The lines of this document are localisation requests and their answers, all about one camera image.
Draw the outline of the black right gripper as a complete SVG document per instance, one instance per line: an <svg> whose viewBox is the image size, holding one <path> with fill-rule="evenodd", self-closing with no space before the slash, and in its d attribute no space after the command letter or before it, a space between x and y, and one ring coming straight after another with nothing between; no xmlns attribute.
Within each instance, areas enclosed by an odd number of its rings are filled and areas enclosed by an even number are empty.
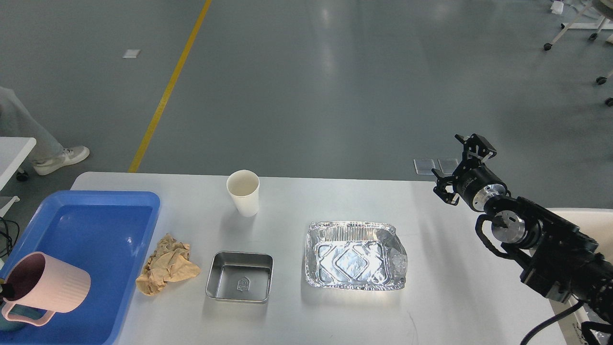
<svg viewBox="0 0 613 345"><path fill-rule="evenodd" d="M463 146L462 160L451 175L432 168L436 177L433 192L447 205L458 205L461 198L475 212L484 212L489 199L507 195L506 184L486 165L486 161L497 155L497 149L484 136L454 135Z"/></svg>

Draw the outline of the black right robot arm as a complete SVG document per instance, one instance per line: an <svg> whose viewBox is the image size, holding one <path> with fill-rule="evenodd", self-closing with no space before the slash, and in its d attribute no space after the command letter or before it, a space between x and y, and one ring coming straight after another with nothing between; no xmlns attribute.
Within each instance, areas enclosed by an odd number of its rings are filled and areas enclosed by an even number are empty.
<svg viewBox="0 0 613 345"><path fill-rule="evenodd" d="M521 268L520 280L546 299L577 303L534 327L521 340L526 345L541 330L588 306L601 319L580 325L582 337L597 345L596 332L612 334L612 264L597 252L598 242L578 225L527 198L513 197L486 161L497 151L485 137L455 135L462 159L450 175L432 169L433 192L456 206L460 199L479 213L477 237L497 257Z"/></svg>

